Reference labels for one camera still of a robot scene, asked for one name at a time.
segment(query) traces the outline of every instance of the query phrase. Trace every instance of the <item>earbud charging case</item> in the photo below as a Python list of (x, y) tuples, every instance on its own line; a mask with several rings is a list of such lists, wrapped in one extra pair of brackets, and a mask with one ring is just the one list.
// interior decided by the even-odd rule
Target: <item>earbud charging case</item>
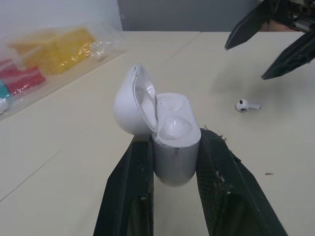
[(201, 132), (184, 95), (156, 95), (148, 72), (138, 64), (118, 91), (114, 117), (129, 134), (152, 135), (154, 172), (163, 183), (181, 186), (193, 177)]

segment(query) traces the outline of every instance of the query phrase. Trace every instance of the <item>white earbud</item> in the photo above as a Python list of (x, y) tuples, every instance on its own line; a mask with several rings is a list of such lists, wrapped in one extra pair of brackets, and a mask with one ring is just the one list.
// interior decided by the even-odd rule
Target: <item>white earbud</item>
[(260, 108), (260, 105), (250, 104), (245, 99), (238, 100), (236, 103), (236, 109), (239, 112), (246, 112), (248, 109), (260, 110)]

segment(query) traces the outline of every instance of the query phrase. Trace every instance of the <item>open case lid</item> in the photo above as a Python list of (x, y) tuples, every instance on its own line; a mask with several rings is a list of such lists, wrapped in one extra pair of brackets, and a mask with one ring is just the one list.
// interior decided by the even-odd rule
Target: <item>open case lid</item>
[(129, 134), (148, 135), (158, 131), (156, 92), (141, 64), (130, 69), (121, 85), (114, 102), (114, 117)]

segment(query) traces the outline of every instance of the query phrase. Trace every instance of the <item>table surface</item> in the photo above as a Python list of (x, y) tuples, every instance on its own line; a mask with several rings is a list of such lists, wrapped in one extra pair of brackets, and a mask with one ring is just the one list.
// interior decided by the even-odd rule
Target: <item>table surface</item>
[[(289, 235), (313, 235), (314, 65), (260, 79), (301, 34), (259, 33), (228, 52), (228, 33), (124, 34), (126, 53), (0, 122), (0, 235), (93, 235), (106, 181), (132, 139), (112, 103), (139, 62), (158, 93), (186, 95), (199, 126), (227, 138)], [(261, 111), (238, 113), (241, 98)], [(180, 188), (155, 179), (154, 198), (156, 236), (208, 235), (195, 177)]]

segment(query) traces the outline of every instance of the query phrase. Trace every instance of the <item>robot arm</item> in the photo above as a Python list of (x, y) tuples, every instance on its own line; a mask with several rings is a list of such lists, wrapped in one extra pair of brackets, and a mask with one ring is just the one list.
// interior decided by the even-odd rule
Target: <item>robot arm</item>
[(315, 0), (264, 0), (236, 25), (225, 48), (245, 43), (272, 19), (305, 34), (280, 54), (262, 76), (264, 80), (282, 76), (315, 58)]

